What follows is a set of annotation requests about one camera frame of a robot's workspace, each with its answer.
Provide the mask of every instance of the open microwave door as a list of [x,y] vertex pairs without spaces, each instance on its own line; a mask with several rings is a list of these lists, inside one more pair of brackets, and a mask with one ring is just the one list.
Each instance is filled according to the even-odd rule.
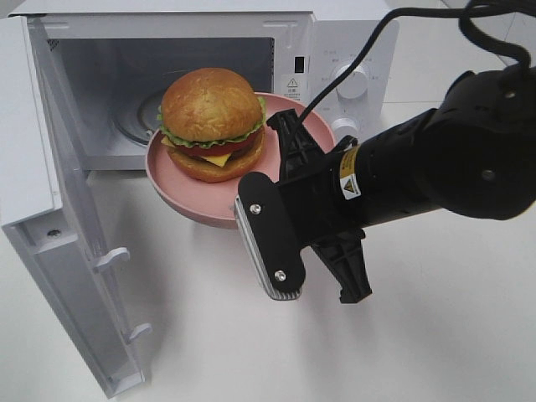
[[0,223],[91,372],[111,396],[141,383],[131,328],[76,151],[76,120],[39,19],[0,20]]

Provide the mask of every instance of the pink plate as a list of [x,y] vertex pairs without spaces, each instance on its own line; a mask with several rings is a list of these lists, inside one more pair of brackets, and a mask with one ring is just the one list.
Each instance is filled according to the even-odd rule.
[[[266,116],[277,111],[294,108],[298,115],[305,108],[301,103],[284,96],[259,93],[266,100]],[[335,145],[335,138],[327,123],[315,112],[305,120],[305,127],[324,152]],[[279,178],[279,143],[277,132],[266,128],[266,147],[255,166],[274,182]],[[186,176],[168,156],[166,146],[162,145],[162,133],[157,131],[149,142],[145,167],[147,176],[162,199],[180,214],[202,224],[218,228],[236,229],[233,213],[238,182],[234,178],[222,183],[205,183]]]

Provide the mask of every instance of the white microwave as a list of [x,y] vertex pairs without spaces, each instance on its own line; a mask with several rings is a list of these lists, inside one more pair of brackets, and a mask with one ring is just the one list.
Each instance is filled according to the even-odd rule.
[[[108,397],[144,380],[86,179],[143,169],[165,89],[225,67],[259,92],[307,104],[355,57],[388,12],[377,0],[270,2],[28,0],[0,20],[0,219]],[[336,137],[375,133],[398,33],[317,107]]]

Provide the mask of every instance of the lettuce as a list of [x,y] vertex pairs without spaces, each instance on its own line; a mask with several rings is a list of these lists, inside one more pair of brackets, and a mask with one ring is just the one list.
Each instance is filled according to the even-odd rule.
[[[180,137],[174,136],[163,124],[160,125],[160,131],[169,138],[169,141],[171,141],[175,145],[182,145],[186,148],[193,148],[193,147],[201,147],[201,148],[210,148],[213,145],[224,145],[227,142],[242,142],[247,137],[250,136],[250,134],[254,133],[255,131],[259,130],[259,128],[265,124],[266,120],[266,101],[265,98],[259,96],[257,98],[260,103],[260,107],[262,108],[262,119],[251,128],[250,131],[245,133],[243,136],[235,137],[235,138],[229,138],[226,140],[215,140],[215,141],[206,141],[206,142],[200,142],[200,141],[188,141],[184,140]],[[160,113],[157,114],[157,120],[162,121],[162,113],[160,106],[158,107],[158,111]]]

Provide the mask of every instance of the top bun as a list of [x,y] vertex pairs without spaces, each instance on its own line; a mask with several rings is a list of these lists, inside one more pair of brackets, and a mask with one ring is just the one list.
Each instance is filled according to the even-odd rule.
[[162,98],[163,125],[188,141],[244,135],[262,119],[251,85],[231,70],[207,68],[183,75]]

